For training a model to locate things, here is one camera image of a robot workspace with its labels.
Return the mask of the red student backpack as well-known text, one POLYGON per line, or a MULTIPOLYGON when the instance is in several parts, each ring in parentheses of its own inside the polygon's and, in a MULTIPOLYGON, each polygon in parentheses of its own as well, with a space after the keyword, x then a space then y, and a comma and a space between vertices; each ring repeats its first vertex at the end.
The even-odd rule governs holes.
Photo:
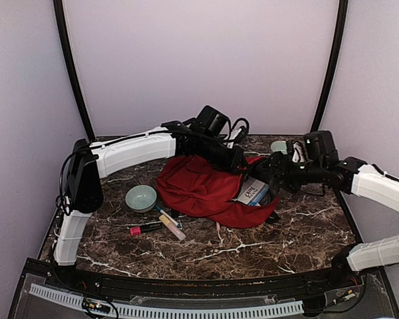
POLYGON ((170 209, 190 217, 207 217, 221 225, 246 229, 268 220, 279 202, 278 190, 270 190, 258 206, 237 201, 246 173, 214 169, 199 156, 172 158, 156 179, 162 201, 170 209))

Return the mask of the dog cover book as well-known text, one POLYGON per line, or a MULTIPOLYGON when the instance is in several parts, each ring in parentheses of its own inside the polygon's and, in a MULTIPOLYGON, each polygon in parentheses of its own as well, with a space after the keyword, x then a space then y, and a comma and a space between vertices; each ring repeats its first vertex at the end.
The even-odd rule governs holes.
POLYGON ((269 185, 267 183, 248 177, 233 200, 248 206, 260 206, 259 202, 264 198, 268 190, 269 185))

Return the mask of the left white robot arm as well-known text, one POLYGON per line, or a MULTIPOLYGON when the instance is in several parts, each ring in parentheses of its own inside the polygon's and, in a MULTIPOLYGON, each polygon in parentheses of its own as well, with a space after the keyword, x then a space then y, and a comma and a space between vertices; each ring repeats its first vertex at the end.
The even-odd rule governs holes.
POLYGON ((190 155, 237 173, 247 167, 238 144, 248 133, 245 118, 231 122, 215 108, 204 106, 195 118, 184 122, 164 122, 146 132, 105 142, 78 140, 59 176, 55 205, 63 221, 53 247, 53 260, 58 265, 55 280, 67 290, 80 285, 80 274, 70 266, 76 263, 87 221, 102 206, 101 179, 148 161, 190 155))

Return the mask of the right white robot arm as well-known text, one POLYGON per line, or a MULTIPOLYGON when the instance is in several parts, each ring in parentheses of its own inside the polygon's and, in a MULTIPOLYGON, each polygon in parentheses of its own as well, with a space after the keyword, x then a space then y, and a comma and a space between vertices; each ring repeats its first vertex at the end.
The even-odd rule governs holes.
MULTIPOLYGON (((253 166, 253 172, 276 188, 296 193, 304 185, 320 183, 348 195, 364 197, 399 213, 399 178, 375 164, 348 157, 339 159, 333 135, 328 130, 303 136, 300 158, 293 161, 294 143, 287 151, 274 152, 253 166)), ((334 268, 326 274, 332 288, 350 280, 352 272, 399 264, 399 235, 359 243, 344 249, 333 259, 334 268)))

